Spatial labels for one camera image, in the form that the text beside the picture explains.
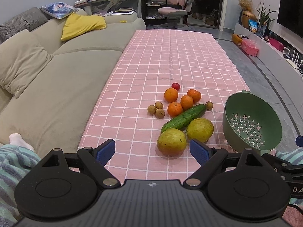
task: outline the yellow pillow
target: yellow pillow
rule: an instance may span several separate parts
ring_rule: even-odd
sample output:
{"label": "yellow pillow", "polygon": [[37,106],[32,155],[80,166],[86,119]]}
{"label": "yellow pillow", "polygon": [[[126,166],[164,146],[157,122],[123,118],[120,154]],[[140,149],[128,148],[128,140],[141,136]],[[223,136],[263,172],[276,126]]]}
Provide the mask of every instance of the yellow pillow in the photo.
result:
{"label": "yellow pillow", "polygon": [[72,13],[63,27],[61,41],[67,41],[88,31],[106,28],[105,19],[99,15],[79,15]]}

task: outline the orange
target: orange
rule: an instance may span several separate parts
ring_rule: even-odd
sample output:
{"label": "orange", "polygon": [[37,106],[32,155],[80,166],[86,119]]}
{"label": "orange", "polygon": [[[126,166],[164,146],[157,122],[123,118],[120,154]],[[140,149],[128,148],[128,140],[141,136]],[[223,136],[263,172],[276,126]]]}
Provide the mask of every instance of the orange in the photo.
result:
{"label": "orange", "polygon": [[178,91],[174,88],[169,88],[164,92],[164,99],[167,102],[175,102],[178,99]]}
{"label": "orange", "polygon": [[191,96],[184,95],[181,97],[180,101],[183,111],[186,111],[187,109],[190,109],[194,105],[194,100]]}
{"label": "orange", "polygon": [[194,100],[194,103],[201,100],[201,93],[195,89],[190,89],[187,92],[187,95],[192,97],[192,99]]}
{"label": "orange", "polygon": [[180,103],[172,102],[167,107],[167,113],[173,118],[178,116],[182,112],[183,112],[183,108]]}

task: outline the sofa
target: sofa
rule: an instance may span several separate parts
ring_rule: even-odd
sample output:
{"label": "sofa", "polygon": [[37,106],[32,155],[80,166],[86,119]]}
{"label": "sofa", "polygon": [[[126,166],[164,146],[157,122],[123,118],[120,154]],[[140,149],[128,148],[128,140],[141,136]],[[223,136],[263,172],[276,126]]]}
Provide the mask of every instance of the sofa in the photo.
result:
{"label": "sofa", "polygon": [[[82,9],[78,13],[87,15]],[[40,157],[53,148],[77,151],[123,50],[136,30],[146,29],[136,13],[107,16],[105,21],[106,29],[67,42],[61,41],[65,19],[51,19],[30,32],[52,59],[19,97],[0,87],[0,143],[8,144],[10,134],[20,133]]]}

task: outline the chair seat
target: chair seat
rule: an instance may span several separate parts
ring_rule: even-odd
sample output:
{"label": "chair seat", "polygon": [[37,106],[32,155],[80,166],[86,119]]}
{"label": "chair seat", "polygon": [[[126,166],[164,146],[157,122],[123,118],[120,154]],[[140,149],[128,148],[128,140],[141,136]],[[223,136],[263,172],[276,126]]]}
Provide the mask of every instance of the chair seat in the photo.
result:
{"label": "chair seat", "polygon": [[187,11],[184,9],[176,9],[173,7],[161,7],[158,9],[158,13],[170,17],[180,17],[187,15]]}

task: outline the television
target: television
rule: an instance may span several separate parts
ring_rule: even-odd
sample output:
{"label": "television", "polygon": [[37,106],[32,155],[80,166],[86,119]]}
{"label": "television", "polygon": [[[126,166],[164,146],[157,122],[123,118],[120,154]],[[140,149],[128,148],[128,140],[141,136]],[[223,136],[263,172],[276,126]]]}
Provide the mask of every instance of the television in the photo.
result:
{"label": "television", "polygon": [[277,22],[303,38],[303,0],[281,0]]}

